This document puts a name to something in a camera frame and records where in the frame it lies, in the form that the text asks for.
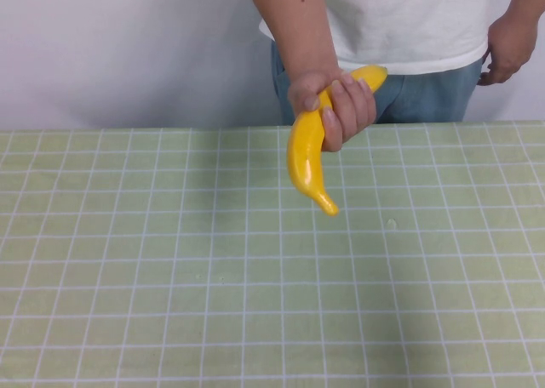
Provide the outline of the person's right hand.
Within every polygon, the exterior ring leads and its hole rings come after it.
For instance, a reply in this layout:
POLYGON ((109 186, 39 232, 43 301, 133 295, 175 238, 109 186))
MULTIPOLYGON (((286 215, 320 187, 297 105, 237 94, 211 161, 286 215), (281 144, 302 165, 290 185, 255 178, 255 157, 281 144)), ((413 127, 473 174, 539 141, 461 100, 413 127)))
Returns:
POLYGON ((363 80, 354 79, 337 66, 290 73, 288 98, 294 113, 319 108, 318 94, 331 92, 331 105, 321 113, 324 127, 322 150, 339 151, 343 144, 376 120, 376 103, 372 91, 363 80))

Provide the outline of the person's left hand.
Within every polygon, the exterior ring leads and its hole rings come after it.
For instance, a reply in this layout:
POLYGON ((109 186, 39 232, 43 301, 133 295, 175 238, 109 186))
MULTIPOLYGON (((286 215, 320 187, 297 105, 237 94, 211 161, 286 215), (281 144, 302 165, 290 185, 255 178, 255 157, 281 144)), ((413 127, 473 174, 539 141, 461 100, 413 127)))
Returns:
POLYGON ((481 73, 479 86, 505 83, 529 61, 536 47, 538 21, 506 13, 490 26, 485 54, 490 64, 481 73))

